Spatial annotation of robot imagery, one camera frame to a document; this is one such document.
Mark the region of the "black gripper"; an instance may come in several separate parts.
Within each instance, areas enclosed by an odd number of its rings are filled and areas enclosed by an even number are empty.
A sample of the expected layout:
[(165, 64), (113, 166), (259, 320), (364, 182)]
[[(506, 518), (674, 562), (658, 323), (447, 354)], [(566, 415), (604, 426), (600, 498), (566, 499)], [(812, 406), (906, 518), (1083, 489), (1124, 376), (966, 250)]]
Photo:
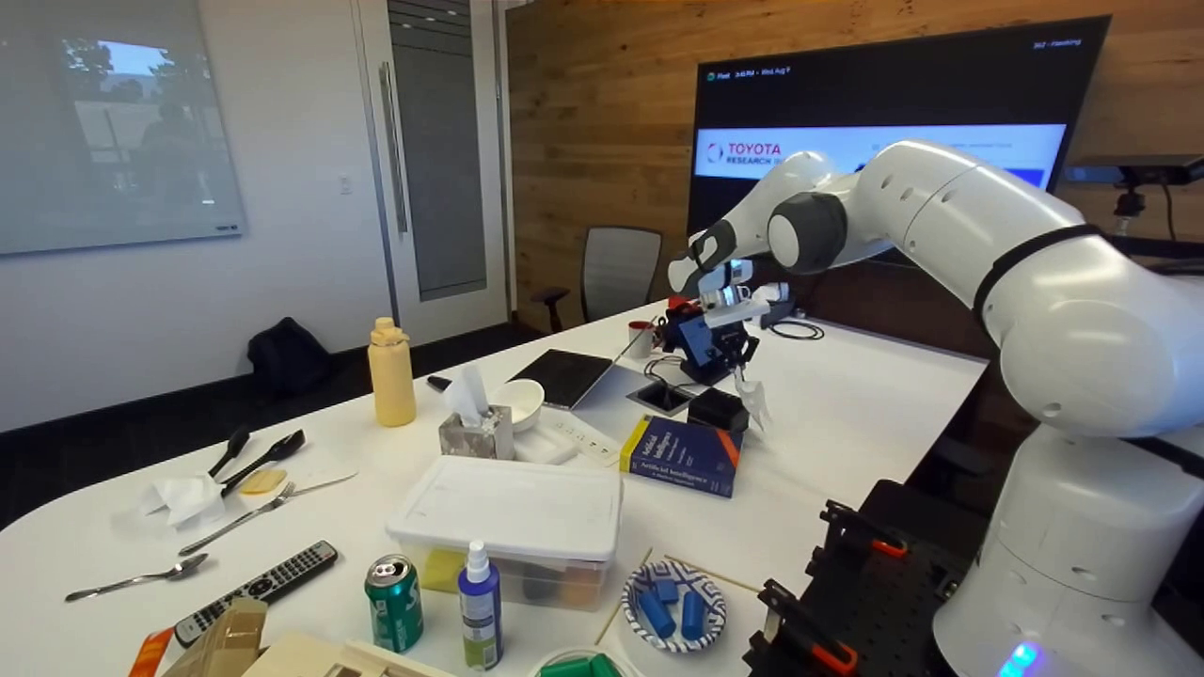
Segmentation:
[(743, 323), (710, 326), (704, 307), (681, 295), (665, 306), (665, 346), (686, 354), (686, 376), (698, 384), (720, 384), (755, 354)]

